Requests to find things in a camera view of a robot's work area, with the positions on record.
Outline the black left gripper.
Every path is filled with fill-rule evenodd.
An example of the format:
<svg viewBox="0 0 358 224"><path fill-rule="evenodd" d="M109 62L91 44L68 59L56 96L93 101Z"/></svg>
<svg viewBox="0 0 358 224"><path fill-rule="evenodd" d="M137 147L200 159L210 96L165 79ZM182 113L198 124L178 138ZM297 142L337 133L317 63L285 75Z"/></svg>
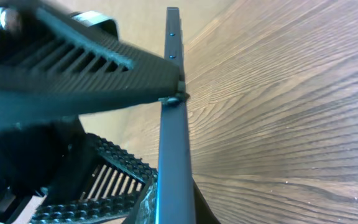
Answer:
<svg viewBox="0 0 358 224"><path fill-rule="evenodd" d="M78 200L99 156L77 117L0 131L0 222L33 196L47 205Z"/></svg>

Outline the Samsung Galaxy smartphone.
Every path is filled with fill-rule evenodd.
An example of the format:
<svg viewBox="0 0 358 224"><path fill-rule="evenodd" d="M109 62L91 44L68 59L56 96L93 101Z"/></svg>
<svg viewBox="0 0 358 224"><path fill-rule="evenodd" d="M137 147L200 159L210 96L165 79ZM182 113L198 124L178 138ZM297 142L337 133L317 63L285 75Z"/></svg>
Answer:
<svg viewBox="0 0 358 224"><path fill-rule="evenodd" d="M164 57L179 67L180 87L185 89L181 19L177 7L167 8ZM155 222L196 222L185 96L170 98L162 104Z"/></svg>

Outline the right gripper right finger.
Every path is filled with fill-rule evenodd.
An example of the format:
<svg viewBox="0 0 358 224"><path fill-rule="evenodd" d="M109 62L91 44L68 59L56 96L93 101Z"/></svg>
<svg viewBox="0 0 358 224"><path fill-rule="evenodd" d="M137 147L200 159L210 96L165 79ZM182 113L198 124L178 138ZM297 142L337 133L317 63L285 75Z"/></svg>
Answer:
<svg viewBox="0 0 358 224"><path fill-rule="evenodd" d="M203 197L196 182L193 182L196 224L220 224Z"/></svg>

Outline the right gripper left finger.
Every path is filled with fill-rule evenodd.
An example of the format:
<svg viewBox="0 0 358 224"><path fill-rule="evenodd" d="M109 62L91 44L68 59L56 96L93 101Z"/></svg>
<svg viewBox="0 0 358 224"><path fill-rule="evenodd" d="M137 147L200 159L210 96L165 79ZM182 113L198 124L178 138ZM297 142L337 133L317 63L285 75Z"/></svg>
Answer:
<svg viewBox="0 0 358 224"><path fill-rule="evenodd" d="M155 224L157 206L157 174L146 183L144 189L122 224Z"/></svg>

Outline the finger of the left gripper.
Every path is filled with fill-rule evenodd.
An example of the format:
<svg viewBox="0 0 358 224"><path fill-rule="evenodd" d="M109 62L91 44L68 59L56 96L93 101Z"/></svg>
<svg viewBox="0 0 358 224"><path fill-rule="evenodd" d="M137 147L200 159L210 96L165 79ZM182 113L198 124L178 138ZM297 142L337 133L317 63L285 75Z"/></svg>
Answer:
<svg viewBox="0 0 358 224"><path fill-rule="evenodd" d="M130 213L157 170L108 140L71 144L31 223L101 223Z"/></svg>
<svg viewBox="0 0 358 224"><path fill-rule="evenodd" d="M0 1L0 131L181 99L178 65L47 1Z"/></svg>

